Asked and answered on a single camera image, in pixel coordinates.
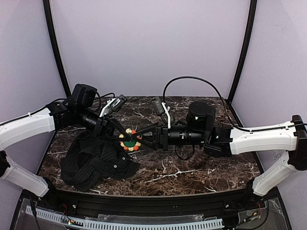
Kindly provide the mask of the flower brooch green orange yellow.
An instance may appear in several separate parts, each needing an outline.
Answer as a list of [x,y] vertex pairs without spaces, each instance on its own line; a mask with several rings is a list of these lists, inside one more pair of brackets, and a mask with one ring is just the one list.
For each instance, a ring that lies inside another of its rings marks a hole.
[[[136,133],[136,130],[127,128],[126,133],[132,135]],[[137,151],[140,148],[141,143],[135,140],[130,140],[130,141],[121,141],[120,145],[124,150],[133,152]]]

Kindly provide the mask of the black pinstriped shirt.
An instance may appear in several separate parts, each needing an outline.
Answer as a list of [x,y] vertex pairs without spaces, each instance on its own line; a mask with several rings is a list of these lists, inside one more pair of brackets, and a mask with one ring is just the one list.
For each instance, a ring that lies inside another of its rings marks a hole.
[[89,131],[78,134],[61,158],[61,178],[65,184],[86,192],[101,178],[127,179],[140,164],[117,142],[95,138]]

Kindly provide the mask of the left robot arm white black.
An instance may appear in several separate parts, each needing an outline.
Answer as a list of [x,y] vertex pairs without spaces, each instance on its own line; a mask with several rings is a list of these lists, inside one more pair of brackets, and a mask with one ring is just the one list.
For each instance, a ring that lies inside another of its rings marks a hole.
[[122,125],[111,117],[126,102],[126,97],[111,99],[100,114],[89,110],[98,91],[86,84],[76,84],[71,96],[62,102],[55,100],[35,112],[0,125],[0,177],[37,197],[53,193],[51,183],[23,168],[5,152],[6,148],[30,137],[56,131],[71,125],[81,125],[103,140],[130,141]]

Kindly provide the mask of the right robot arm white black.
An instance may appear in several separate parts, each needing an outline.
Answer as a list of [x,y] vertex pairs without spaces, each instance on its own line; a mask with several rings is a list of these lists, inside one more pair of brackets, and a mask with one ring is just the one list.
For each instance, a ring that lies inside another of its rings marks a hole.
[[186,125],[167,123],[148,126],[132,133],[131,139],[154,150],[169,146],[196,145],[213,157],[230,157],[241,153],[283,150],[280,159],[261,175],[250,180],[245,197],[257,199],[291,174],[307,169],[307,129],[301,116],[290,121],[255,128],[214,126],[215,109],[203,102],[189,105]]

